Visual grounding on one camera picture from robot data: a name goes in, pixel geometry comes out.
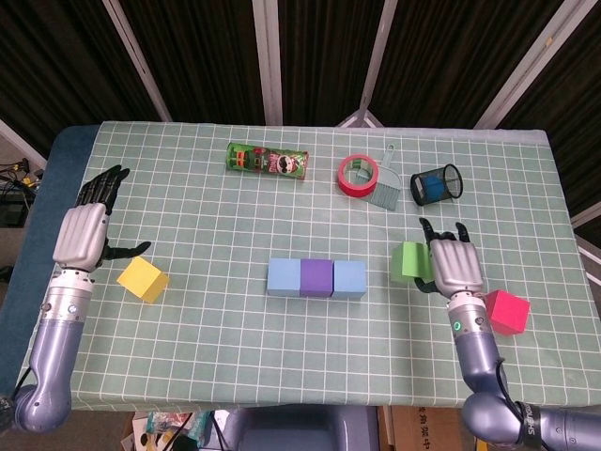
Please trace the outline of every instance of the grid mat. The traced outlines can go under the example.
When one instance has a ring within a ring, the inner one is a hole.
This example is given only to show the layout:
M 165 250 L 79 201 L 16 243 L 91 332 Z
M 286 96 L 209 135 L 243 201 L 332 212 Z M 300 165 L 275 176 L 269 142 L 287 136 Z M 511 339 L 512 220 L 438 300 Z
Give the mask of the grid mat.
M 424 241 L 421 215 L 436 230 L 463 222 L 485 290 L 531 302 L 526 332 L 497 336 L 513 397 L 601 403 L 601 324 L 548 143 L 520 144 L 527 132 L 513 143 L 510 132 L 497 142 L 438 132 L 104 123 L 85 180 L 114 164 L 131 169 L 109 238 L 152 241 L 145 258 L 170 284 L 148 305 L 116 283 L 127 261 L 94 272 L 74 406 L 460 405 L 470 391 L 445 301 L 389 282 L 392 249 Z M 308 150 L 307 179 L 226 170 L 230 141 Z M 343 195 L 338 164 L 353 153 L 380 161 L 389 144 L 404 185 L 397 211 Z M 418 207 L 409 176 L 446 163 L 459 168 L 463 195 Z M 359 301 L 269 297 L 270 257 L 364 259 L 368 292 Z

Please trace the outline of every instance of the robotic arm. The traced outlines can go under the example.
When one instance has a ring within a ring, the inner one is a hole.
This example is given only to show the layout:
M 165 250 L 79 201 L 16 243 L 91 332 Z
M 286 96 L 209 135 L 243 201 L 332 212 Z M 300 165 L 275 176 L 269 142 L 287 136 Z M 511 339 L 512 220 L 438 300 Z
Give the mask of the robotic arm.
M 434 282 L 415 279 L 425 293 L 438 292 L 449 300 L 447 311 L 463 380 L 473 394 L 462 417 L 470 432 L 488 443 L 524 444 L 548 451 L 601 449 L 601 417 L 582 412 L 515 403 L 507 393 L 502 358 L 492 334 L 483 300 L 483 278 L 468 230 L 457 223 L 452 232 L 437 233 L 420 218 L 430 248 Z
M 11 399 L 18 428 L 47 432 L 65 422 L 71 409 L 70 378 L 92 296 L 90 274 L 103 260 L 136 257 L 150 246 L 148 241 L 133 249 L 108 245 L 109 216 L 129 173 L 117 165 L 95 177 L 65 215 L 53 255 L 61 271 L 53 274 L 41 306 L 27 370 L 33 371 L 37 385 L 21 388 L 26 373 Z

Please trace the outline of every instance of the black mesh cup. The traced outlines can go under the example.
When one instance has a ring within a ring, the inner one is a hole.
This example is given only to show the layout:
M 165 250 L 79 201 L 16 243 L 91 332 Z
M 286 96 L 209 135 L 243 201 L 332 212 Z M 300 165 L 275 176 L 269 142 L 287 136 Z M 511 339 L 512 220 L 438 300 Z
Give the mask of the black mesh cup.
M 417 205 L 433 204 L 440 200 L 457 199 L 463 194 L 463 179 L 453 164 L 413 174 L 411 194 Z

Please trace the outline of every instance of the tape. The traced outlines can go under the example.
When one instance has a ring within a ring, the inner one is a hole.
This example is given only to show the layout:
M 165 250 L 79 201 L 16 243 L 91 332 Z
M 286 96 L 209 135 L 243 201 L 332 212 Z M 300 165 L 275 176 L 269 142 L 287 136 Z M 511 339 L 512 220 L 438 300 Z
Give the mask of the tape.
M 351 169 L 365 169 L 370 179 L 361 185 L 348 181 L 347 173 Z M 378 184 L 378 164 L 367 155 L 351 155 L 345 158 L 338 167 L 338 186 L 343 193 L 352 197 L 365 197 L 376 189 Z

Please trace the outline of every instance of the green cube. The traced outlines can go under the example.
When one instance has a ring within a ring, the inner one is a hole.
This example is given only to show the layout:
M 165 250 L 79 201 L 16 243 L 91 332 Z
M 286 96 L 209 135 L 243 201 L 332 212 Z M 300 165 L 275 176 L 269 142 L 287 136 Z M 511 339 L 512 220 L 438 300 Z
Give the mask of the green cube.
M 427 244 L 405 241 L 393 250 L 391 280 L 399 284 L 413 282 L 420 277 L 424 282 L 434 280 L 432 262 Z

